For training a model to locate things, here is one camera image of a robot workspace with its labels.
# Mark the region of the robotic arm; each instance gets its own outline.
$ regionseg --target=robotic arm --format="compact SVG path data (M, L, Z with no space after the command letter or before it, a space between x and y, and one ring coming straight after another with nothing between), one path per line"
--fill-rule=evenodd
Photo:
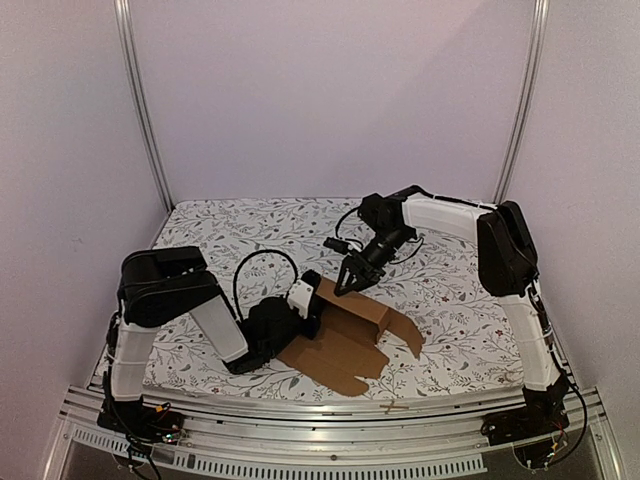
M482 433L496 445L566 428L563 397L569 383L551 350L553 332L540 297L538 257L520 207L509 201L476 204L412 186L388 197L369 195L357 213L375 237L362 249L327 239L325 246L346 252L335 294L378 283L397 250L417 237L416 229L439 230L476 244L480 282L498 298L513 328L526 403L521 409L485 417Z
M174 443L182 430L181 414L169 411L168 404L145 406L142 398L155 336L169 321L190 313L234 374L259 368L297 335L312 339L320 328L324 303L315 296L318 273L305 272L286 297L265 298L250 309L246 320L236 322L227 297L206 266L197 247L136 252L122 264L120 311L113 315L107 334L109 367L103 378L105 401L98 425L124 433L136 450L144 452L148 444L157 442Z

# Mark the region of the white wall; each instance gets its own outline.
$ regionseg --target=white wall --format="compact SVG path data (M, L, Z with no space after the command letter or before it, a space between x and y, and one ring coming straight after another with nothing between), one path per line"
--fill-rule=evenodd
M534 3L133 2L175 196L491 198Z
M509 197L584 386L597 385L640 478L640 4L552 2Z
M112 2L1 2L0 112L0 477L22 480L163 218Z

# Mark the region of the cardboard box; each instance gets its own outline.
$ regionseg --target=cardboard box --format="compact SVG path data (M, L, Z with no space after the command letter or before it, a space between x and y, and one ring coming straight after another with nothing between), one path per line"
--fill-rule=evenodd
M327 305L317 337L309 340L299 335L278 359L335 392L353 397L369 389L357 377L380 378L389 363L376 346L385 331L404 340L416 358L424 338L406 315L360 293L336 297L334 287L334 282L322 278L317 294Z

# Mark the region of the cardboard flap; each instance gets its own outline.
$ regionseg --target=cardboard flap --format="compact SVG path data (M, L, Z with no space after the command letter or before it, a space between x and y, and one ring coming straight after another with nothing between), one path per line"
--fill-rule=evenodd
M335 286L335 282L322 277L316 294L332 305L376 324L378 326L378 336L385 331L389 321L386 317L389 307L357 292L349 292L342 297L336 297L333 293Z
M327 305L322 315L322 324L361 345L375 346L378 341L378 326L353 313L334 305Z
M389 363L389 358L375 345L363 345L324 325L315 340L296 337L278 359L347 396L361 395L368 389L356 376L379 378Z
M334 370L331 365L324 365L324 368L319 368L323 367L323 365L317 363L316 359L304 357L292 364L287 361L286 357L280 358L280 360L340 395L357 397L369 390L369 385L350 373Z
M416 324L406 315L393 309L389 309L387 316L389 317L387 330L407 342L413 356L420 358L424 337L420 333L420 330L418 330Z

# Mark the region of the table surface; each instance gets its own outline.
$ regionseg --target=table surface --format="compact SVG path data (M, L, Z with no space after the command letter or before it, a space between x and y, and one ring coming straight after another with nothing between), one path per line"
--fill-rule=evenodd
M239 262L261 248L291 255L301 271L314 269L334 279L342 257L322 247L338 219L358 200L344 198L205 200L180 203L155 247L200 247L208 269L231 298ZM372 232L355 215L343 237L368 241ZM380 400L450 395L513 387L522 364L502 308L480 285L477 251L465 240L420 230L424 245L405 263L389 266L366 295L407 314L426 341L416 360L398 338L385 333L379 347L389 359L379 379L366 379L364 398ZM407 244L398 260L415 248ZM257 257L239 282L244 312L261 298L286 291L292 281L278 256ZM105 358L96 373L105 368ZM348 400L278 360L245 375L231 375L189 315L165 325L147 364L145 385L185 393L210 393L301 402Z

